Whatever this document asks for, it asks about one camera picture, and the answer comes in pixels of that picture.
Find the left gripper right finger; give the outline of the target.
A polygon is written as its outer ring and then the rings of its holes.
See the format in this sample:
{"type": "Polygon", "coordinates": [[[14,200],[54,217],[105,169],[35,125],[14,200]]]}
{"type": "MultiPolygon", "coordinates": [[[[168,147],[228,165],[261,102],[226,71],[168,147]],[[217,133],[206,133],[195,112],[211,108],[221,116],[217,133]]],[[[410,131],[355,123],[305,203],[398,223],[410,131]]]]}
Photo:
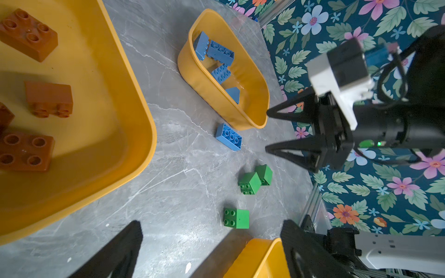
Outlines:
{"type": "Polygon", "coordinates": [[[292,278],[351,277],[348,271],[294,221],[283,222],[280,238],[292,278]]]}

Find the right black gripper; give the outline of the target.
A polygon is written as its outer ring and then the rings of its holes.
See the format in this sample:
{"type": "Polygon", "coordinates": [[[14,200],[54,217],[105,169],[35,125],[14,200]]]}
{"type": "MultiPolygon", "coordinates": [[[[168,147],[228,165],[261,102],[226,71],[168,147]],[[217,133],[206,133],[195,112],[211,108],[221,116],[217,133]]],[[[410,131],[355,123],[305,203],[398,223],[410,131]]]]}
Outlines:
{"type": "MultiPolygon", "coordinates": [[[[316,135],[304,139],[277,142],[265,147],[269,154],[284,158],[310,172],[329,165],[333,170],[343,167],[354,146],[350,125],[332,94],[317,103],[316,135]]],[[[312,87],[270,108],[267,116],[291,122],[314,123],[316,97],[312,87]]]]}

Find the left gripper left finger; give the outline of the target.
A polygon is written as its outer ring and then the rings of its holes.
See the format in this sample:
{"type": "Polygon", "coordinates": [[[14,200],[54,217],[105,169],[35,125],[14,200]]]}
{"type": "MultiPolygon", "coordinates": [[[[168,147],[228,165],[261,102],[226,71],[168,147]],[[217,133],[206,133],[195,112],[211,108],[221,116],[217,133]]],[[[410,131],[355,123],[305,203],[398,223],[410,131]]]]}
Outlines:
{"type": "Polygon", "coordinates": [[[141,223],[132,221],[71,277],[131,278],[142,241],[141,223]]]}

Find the green cube brick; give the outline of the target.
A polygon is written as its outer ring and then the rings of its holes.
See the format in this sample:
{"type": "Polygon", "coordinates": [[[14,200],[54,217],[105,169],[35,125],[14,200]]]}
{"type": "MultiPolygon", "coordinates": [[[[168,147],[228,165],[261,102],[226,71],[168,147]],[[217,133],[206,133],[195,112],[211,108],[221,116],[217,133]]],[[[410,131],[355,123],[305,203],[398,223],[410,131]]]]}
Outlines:
{"type": "Polygon", "coordinates": [[[262,186],[270,186],[272,184],[273,172],[268,165],[259,165],[255,168],[255,171],[260,178],[262,186]]]}
{"type": "Polygon", "coordinates": [[[245,173],[238,185],[244,195],[255,195],[261,188],[261,180],[256,172],[245,173]]]}

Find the blue long brick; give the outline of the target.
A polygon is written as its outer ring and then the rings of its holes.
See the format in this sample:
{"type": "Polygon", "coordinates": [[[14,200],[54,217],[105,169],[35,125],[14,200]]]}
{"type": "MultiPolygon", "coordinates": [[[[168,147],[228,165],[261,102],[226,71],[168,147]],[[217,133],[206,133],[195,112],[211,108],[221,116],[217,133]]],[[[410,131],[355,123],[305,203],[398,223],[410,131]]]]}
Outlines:
{"type": "Polygon", "coordinates": [[[208,57],[217,60],[228,67],[232,66],[235,59],[235,53],[233,51],[215,41],[210,41],[206,54],[208,57]]]}
{"type": "Polygon", "coordinates": [[[205,32],[201,32],[194,40],[194,51],[200,61],[205,60],[209,43],[210,39],[205,32]]]}
{"type": "Polygon", "coordinates": [[[213,70],[211,72],[211,74],[212,74],[212,77],[219,84],[222,84],[231,76],[231,71],[229,70],[229,68],[226,64],[222,64],[221,66],[219,66],[215,70],[213,70]]]}

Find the orange small brick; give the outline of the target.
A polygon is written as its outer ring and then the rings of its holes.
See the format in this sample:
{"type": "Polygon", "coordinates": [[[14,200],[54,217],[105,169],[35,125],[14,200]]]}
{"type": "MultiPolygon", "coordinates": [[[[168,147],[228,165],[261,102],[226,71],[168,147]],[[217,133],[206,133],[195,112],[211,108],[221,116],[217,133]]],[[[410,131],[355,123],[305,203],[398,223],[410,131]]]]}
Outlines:
{"type": "Polygon", "coordinates": [[[58,46],[58,34],[22,9],[1,20],[1,42],[43,62],[58,46]]]}
{"type": "Polygon", "coordinates": [[[6,105],[0,103],[0,133],[2,134],[14,120],[15,115],[6,105]]]}

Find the light blue slope brick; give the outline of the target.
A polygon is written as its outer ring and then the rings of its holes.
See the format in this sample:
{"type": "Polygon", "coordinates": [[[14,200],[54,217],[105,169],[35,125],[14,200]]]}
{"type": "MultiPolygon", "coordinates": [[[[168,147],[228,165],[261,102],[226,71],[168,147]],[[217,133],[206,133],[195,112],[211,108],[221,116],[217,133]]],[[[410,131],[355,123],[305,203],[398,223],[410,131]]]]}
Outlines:
{"type": "Polygon", "coordinates": [[[228,95],[236,102],[236,104],[239,104],[240,101],[240,90],[237,87],[229,88],[226,90],[228,95]]]}

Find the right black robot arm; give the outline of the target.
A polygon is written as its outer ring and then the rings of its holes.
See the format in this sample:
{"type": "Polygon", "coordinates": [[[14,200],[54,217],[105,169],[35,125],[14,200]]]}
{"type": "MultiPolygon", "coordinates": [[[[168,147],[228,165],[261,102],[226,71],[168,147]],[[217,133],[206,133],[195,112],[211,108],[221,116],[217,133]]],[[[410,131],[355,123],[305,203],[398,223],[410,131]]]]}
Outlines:
{"type": "MultiPolygon", "coordinates": [[[[312,124],[306,139],[266,146],[267,153],[317,173],[340,168],[364,147],[411,151],[410,166],[443,170],[445,28],[427,29],[405,51],[396,43],[363,51],[357,39],[308,65],[310,87],[267,111],[270,118],[312,124]]],[[[352,228],[316,234],[292,220],[280,234],[292,278],[350,278],[357,269],[398,268],[443,275],[445,240],[378,235],[352,228]]]]}

